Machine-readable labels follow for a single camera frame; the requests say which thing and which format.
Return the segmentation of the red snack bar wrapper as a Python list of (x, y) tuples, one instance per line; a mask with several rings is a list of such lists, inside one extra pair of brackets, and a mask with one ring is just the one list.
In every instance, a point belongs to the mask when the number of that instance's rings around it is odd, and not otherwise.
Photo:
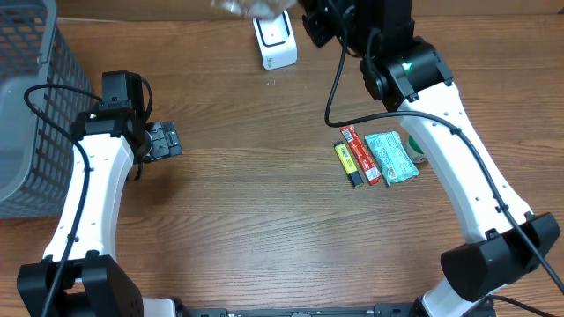
[(369, 154), (365, 145), (361, 142), (360, 137), (353, 125), (348, 125), (340, 129), (343, 137), (347, 141), (349, 147), (357, 159), (367, 181), (370, 185), (375, 185), (382, 175), (376, 167), (375, 161)]

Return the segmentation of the yellow highlighter marker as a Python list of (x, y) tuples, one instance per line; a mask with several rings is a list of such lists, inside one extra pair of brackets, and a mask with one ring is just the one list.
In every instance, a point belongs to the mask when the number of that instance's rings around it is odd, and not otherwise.
[(363, 180), (346, 145), (343, 142), (339, 141), (334, 144), (334, 150), (338, 155), (338, 158), (345, 170), (347, 178), (352, 184), (352, 187), (359, 188), (360, 186), (362, 186)]

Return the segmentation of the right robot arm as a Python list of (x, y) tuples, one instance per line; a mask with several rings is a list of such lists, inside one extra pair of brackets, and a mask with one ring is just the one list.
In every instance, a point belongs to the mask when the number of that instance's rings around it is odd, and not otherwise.
[(442, 280), (411, 304), (378, 304), (377, 316), (491, 316), (498, 290), (537, 268), (560, 235), (509, 186), (464, 111), (436, 48), (417, 36), (408, 1), (303, 2), (319, 47), (332, 39), (360, 58), (366, 89), (416, 141), (443, 185), (464, 244), (442, 254)]

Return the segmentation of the green lid jar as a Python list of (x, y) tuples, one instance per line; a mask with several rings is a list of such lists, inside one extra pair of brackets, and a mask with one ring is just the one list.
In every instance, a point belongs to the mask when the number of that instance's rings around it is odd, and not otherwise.
[(411, 161), (415, 164), (424, 163), (427, 161), (427, 157), (425, 156), (424, 152), (421, 150), (421, 148), (411, 135), (409, 135), (404, 142), (404, 150)]

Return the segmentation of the teal tissue packet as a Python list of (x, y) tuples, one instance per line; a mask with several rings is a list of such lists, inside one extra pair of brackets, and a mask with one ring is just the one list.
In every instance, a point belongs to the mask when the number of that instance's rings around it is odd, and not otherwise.
[(365, 142), (381, 168), (388, 186), (419, 175), (396, 131), (365, 136)]

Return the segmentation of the brown cookie bag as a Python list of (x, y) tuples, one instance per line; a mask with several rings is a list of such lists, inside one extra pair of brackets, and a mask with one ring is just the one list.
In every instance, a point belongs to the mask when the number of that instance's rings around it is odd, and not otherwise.
[(274, 19), (297, 0), (212, 0), (211, 6), (244, 18)]

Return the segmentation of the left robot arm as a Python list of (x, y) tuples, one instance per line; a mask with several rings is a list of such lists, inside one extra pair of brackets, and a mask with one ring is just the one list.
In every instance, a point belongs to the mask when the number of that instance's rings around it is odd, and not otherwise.
[(115, 255), (122, 191), (131, 168), (182, 154), (172, 122), (151, 122), (148, 81), (125, 70), (102, 75), (102, 94), (69, 130), (31, 111), (73, 144), (63, 213), (40, 262), (20, 267), (17, 289), (32, 316), (186, 315), (176, 298), (151, 299)]

